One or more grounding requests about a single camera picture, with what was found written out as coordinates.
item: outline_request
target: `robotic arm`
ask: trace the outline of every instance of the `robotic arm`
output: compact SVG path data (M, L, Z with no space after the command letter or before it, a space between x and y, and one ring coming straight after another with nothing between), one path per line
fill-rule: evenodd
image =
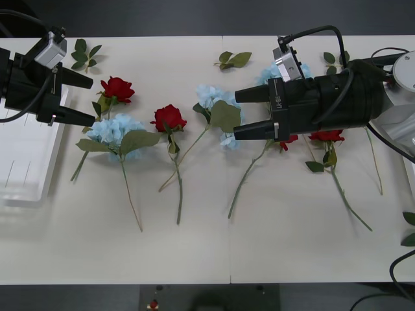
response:
M289 43L322 30L336 33L344 70L305 79ZM415 155L415 52L399 49L405 52L373 57L376 51L371 58L346 63L342 36L333 26L282 37L278 43L274 58L283 78L235 92L237 102L269 102L271 118L234 128L236 139L287 141L292 134L367 126L389 147L415 161L394 144Z

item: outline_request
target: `table surface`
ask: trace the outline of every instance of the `table surface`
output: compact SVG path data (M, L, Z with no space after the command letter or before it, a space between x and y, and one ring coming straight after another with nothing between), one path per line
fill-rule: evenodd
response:
M36 40L3 39L0 46L26 52ZM92 100L110 75L132 82L136 94L130 113L154 130L154 111L168 104L188 121L178 135L182 150L204 128L192 111L199 84L235 91L255 85L272 62L275 36L88 38L103 44L98 65L88 76L91 90L72 88L72 108L93 113ZM414 36L348 36L351 58L368 57L386 46L415 49ZM73 60L75 39L68 39ZM338 54L331 36L294 42L298 57L314 75L324 74L324 51ZM222 51L253 52L242 69L221 73L212 66ZM258 104L243 104L247 122L266 118ZM414 211L414 199L400 156L374 140L385 193L378 180L363 129L344 132L337 148L338 178L351 206L373 228L369 232L350 216L329 174L311 174L311 156L302 137L287 153L270 150L258 162L239 196L233 219L230 201L251 159L263 142L243 142L236 152L220 149L216 131L189 153L182 165L184 205L176 225L177 183L162 193L172 173L163 141L127 165L132 199L139 208L140 233L126 195L121 167L105 155L88 156L75 184L69 180L82 152L80 128L66 126L47 201L33 209L0 208L0 284L180 284L229 282L389 281L388 268L407 248L410 229L401 215ZM415 281L415 259L396 268L400 281Z

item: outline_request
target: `gray floor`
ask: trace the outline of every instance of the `gray floor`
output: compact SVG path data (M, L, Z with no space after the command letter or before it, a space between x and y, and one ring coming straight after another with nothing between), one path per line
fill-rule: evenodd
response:
M413 0L26 0L67 35L290 34L331 24L343 34L415 34Z
M5 286L0 287L0 310L145 311L147 304L156 298L160 311L187 311L202 291L222 293L225 300L233 301L233 311L348 311L362 296L379 292L358 284L264 285L264 294L256 285L238 285L233 289L223 285L164 286L158 292L155 286L149 285L141 288L138 285ZM382 297L368 300L355 309L392 310L409 311L414 307L402 298Z

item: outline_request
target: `green leaf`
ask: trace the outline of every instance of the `green leaf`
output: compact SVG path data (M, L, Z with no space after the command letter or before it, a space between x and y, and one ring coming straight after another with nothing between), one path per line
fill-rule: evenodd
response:
M346 61L349 62L349 60L350 60L349 52L348 51L344 51L344 55L346 57ZM342 61L342 56L341 55L338 56L338 62L340 63L340 65L343 65L343 61Z
M403 241L401 242L402 246L415 246L415 233L407 236L406 238L403 239Z
M236 68L242 68L246 65L246 63L248 63L251 55L251 52L238 53L233 58L231 58L228 63L232 63Z
M102 45L97 45L96 47L92 48L91 52L89 52L89 58L94 56L99 51L99 49L101 47L102 47Z
M80 69L85 65L85 62L76 62L72 65L71 69Z
M232 63L222 63L219 68L220 70L225 70L225 69L229 69L235 67L235 65L233 65Z
M206 122L208 124L210 124L211 113L209 112L209 110L203 108L199 103L197 103L193 106L193 110L195 112L199 112L199 113L203 114L203 116L206 118Z
M335 63L335 62L336 62L336 58L335 58L335 56L334 56L333 54L331 54L331 53L324 52L324 53L323 53L323 57L324 57L324 60L325 60L327 63Z
M110 108L111 99L101 94L97 104L101 106L101 113L104 113Z
M337 73L337 68L335 66L330 66L327 68L326 75L335 75Z
M84 39L78 39L75 43L75 50L78 52L86 52L86 41Z
M92 102L93 109L99 118L101 118L102 106L97 102Z
M145 130L134 130L125 134L121 141L120 153L126 156L129 152L143 147L151 147L158 143L160 134Z
M336 156L336 150L334 148L331 149L331 151L330 151L330 153L327 157L327 160L324 161L324 159L323 159L323 162L324 162L324 167L332 167L333 165L336 165L337 156Z
M91 139L82 138L77 143L78 148L82 151L89 152L109 152L110 149L105 144L98 143L97 141L92 141Z
M233 128L241 125L241 109L218 100L211 110L212 126L220 128L224 133L233 133Z
M403 217L407 221L408 224L415 225L415 214L414 213L404 212Z
M76 60L77 62L86 62L88 61L88 56L86 56L85 53L83 52L74 52L71 54L73 59Z
M97 64L96 60L89 60L88 67L93 67Z
M319 162L308 161L308 162L305 162L305 164L310 169L310 171L313 173L324 172L324 165Z
M221 63L227 63L227 62L228 62L228 60L229 60L229 58L230 58L232 55L233 55L233 53L231 53L231 52L228 52L228 51L223 52L223 53L219 56L219 61L220 61Z

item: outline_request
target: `rose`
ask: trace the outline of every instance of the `rose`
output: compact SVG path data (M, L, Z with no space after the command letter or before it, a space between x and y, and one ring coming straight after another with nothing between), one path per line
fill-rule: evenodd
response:
M312 133L309 138L311 140L318 139L319 141L343 141L344 137L340 137L340 134L343 130L334 130L326 132L316 132Z
M113 78L110 76L108 84L101 80L101 85L105 89L104 96L108 98L115 96L117 97L118 102L131 102L129 98L135 93L134 90L131 89L130 82L117 77Z
M187 124L187 121L182 119L182 114L178 108L175 108L172 104L157 109L154 113L155 121L151 121L151 124L156 125L156 129L159 132L166 132L163 122L165 122L172 130L181 130Z
M291 135L288 141L281 141L279 142L279 145L281 146L282 149L284 149L285 151L288 151L287 144L291 144L293 141L296 141L297 139L298 139L298 135Z

